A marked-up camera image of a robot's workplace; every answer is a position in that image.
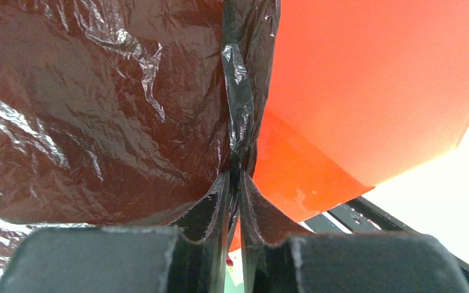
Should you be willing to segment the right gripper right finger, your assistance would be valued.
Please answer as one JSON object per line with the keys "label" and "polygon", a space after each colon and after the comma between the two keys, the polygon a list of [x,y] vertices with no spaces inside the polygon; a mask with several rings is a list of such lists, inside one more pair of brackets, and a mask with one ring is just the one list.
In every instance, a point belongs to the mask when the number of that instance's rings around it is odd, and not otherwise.
{"label": "right gripper right finger", "polygon": [[469,292],[455,257],[411,233],[320,233],[302,227],[239,176],[246,292]]}

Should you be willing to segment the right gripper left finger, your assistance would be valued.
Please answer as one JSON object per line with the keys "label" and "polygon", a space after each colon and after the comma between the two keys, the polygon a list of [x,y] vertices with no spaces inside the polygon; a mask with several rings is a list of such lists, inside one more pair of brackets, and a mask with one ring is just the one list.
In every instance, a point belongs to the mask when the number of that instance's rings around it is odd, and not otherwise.
{"label": "right gripper left finger", "polygon": [[45,228],[18,248],[0,292],[223,292],[230,175],[169,226]]}

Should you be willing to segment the black plastic trash bag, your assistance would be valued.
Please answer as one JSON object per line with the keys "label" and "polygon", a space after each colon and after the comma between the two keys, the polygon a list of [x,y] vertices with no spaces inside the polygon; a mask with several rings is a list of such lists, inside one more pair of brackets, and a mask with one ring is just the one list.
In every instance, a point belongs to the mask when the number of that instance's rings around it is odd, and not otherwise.
{"label": "black plastic trash bag", "polygon": [[161,225],[255,172],[280,1],[0,1],[0,278],[42,228]]}

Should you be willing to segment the orange plastic trash bin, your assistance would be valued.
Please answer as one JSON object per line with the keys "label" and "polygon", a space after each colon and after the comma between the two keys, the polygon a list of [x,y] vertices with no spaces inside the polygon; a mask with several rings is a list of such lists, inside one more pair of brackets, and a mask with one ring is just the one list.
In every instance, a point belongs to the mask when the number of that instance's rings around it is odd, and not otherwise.
{"label": "orange plastic trash bin", "polygon": [[253,176],[296,222],[455,149],[469,1],[280,1]]}

